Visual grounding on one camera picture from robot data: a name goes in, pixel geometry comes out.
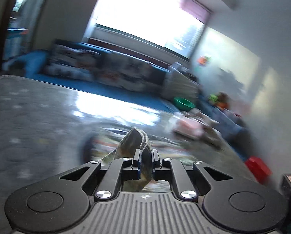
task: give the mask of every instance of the camouflage fabric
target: camouflage fabric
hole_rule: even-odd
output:
[[[190,142],[187,140],[169,140],[154,135],[147,135],[143,130],[132,128],[126,135],[112,129],[99,128],[88,140],[87,150],[90,149],[89,160],[100,160],[102,165],[110,164],[113,159],[130,157],[136,149],[142,150],[142,173],[138,181],[129,180],[124,183],[124,191],[167,192],[170,191],[169,182],[152,180],[151,150],[158,150],[160,158],[174,158],[184,165],[192,165],[196,158],[186,149]]]
[[[102,164],[108,164],[113,159],[134,158],[136,149],[142,152],[141,179],[126,181],[123,185],[124,191],[140,191],[152,179],[152,148],[147,134],[141,129],[132,128],[116,149],[101,159]]]

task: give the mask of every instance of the window sill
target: window sill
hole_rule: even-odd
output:
[[[165,53],[167,53],[167,54],[169,54],[171,56],[176,57],[177,59],[180,59],[182,61],[185,61],[186,63],[189,62],[189,58],[187,58],[185,56],[182,56],[181,54],[178,54],[178,53],[176,53],[176,52],[174,52],[174,51],[172,51],[172,50],[170,50],[168,48],[165,48],[165,47],[156,45],[155,43],[152,43],[152,42],[149,42],[147,40],[138,38],[138,37],[136,37],[134,35],[131,35],[131,34],[128,34],[128,33],[125,33],[125,32],[119,31],[119,30],[116,30],[116,29],[112,29],[112,28],[109,28],[109,27],[106,27],[106,26],[102,26],[102,25],[99,25],[99,24],[96,25],[95,30],[93,31],[93,34],[91,36],[94,39],[97,39],[97,36],[95,35],[95,32],[97,30],[98,31],[102,31],[102,32],[106,32],[106,33],[113,33],[115,35],[121,36],[122,38],[125,38],[126,40],[143,42],[146,45],[152,46],[152,47],[154,47],[156,49],[160,49],[162,52],[165,52]]]

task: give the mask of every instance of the patterned cushion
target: patterned cushion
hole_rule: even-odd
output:
[[[196,104],[199,85],[172,66],[168,70],[170,73],[165,77],[161,97],[169,101],[174,97],[181,97]]]
[[[78,50],[56,45],[43,72],[53,76],[92,81],[100,54],[90,50]]]
[[[93,75],[90,73],[90,71],[83,68],[67,66],[64,64],[52,63],[50,66],[45,67],[44,73],[52,76],[63,76],[89,82],[93,81]]]
[[[55,45],[49,64],[65,64],[77,68],[77,56],[82,51],[66,46]]]
[[[98,81],[130,91],[141,92],[145,89],[145,79],[148,78],[150,71],[150,63],[114,52],[109,54],[108,63],[100,73]]]

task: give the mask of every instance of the blue couch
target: blue couch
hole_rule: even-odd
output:
[[[85,43],[70,42],[66,40],[56,40],[54,42],[54,45],[55,44],[67,46],[73,49],[95,51],[101,55],[101,58],[99,60],[100,63],[99,66],[103,66],[106,56],[112,52],[111,50],[107,50],[97,46]],[[62,85],[72,89],[102,95],[109,98],[114,98],[125,102],[130,102],[166,112],[173,113],[174,111],[178,111],[178,109],[175,106],[173,106],[170,102],[161,99],[159,93],[134,92],[128,91],[123,88],[105,85],[97,81],[87,82],[43,74],[42,73],[43,67],[47,64],[48,58],[51,55],[52,50],[53,48],[51,48],[50,51],[38,50],[19,56],[16,59],[14,59],[12,63],[8,65],[8,67],[12,66],[12,64],[16,61],[22,62],[25,63],[25,77],[30,79]],[[150,83],[162,87],[166,73],[169,73],[167,69],[152,64],[151,74],[149,76]]]
[[[247,149],[251,142],[249,130],[245,127],[242,119],[239,119],[239,121],[235,123],[217,107],[210,105],[208,98],[202,95],[199,95],[197,108],[207,116],[219,122],[214,128],[221,132],[223,139],[229,143],[241,160],[245,162],[250,157]]]

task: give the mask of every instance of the couch cushion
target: couch cushion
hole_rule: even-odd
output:
[[[78,43],[78,42],[72,42],[72,41],[67,41],[67,40],[55,40],[50,50],[50,56],[54,52],[55,45],[62,45],[62,46],[70,47],[73,49],[79,49],[79,50],[91,50],[91,51],[99,53],[101,56],[100,56],[100,59],[97,61],[97,64],[96,64],[97,68],[101,68],[103,64],[105,64],[105,59],[106,59],[107,54],[112,53],[111,51],[107,49],[90,45],[90,44],[86,44],[86,43]]]
[[[167,69],[152,64],[150,74],[145,82],[144,91],[160,96],[164,78],[168,73],[170,72]]]
[[[98,81],[129,91],[142,92],[151,68],[151,64],[144,60],[113,52],[108,54],[107,62],[102,67]]]
[[[75,68],[72,66],[67,66],[64,64],[56,64],[52,63],[49,66],[45,66],[44,71],[45,74],[52,76],[60,76],[67,77],[76,80],[84,80],[84,81],[93,81],[93,74],[87,69],[83,68]]]
[[[71,79],[92,81],[100,54],[56,44],[43,73]]]
[[[157,96],[148,93],[140,93],[127,91],[125,89],[113,87],[110,85],[105,85],[102,83],[94,82],[85,82],[79,80],[70,80],[65,78],[58,78],[43,74],[34,74],[31,79],[53,83],[57,85],[62,85],[65,87],[69,87],[76,90],[81,90],[109,98],[114,98],[118,100],[122,100],[125,102],[138,104],[142,106],[146,106],[148,108],[153,108],[156,110],[166,111],[173,113],[178,111],[176,107],[174,107],[171,103],[167,104],[164,100],[160,99]]]
[[[165,77],[161,97],[170,101],[174,97],[181,97],[196,104],[198,84],[171,66],[168,67],[168,70],[170,70],[170,74]]]

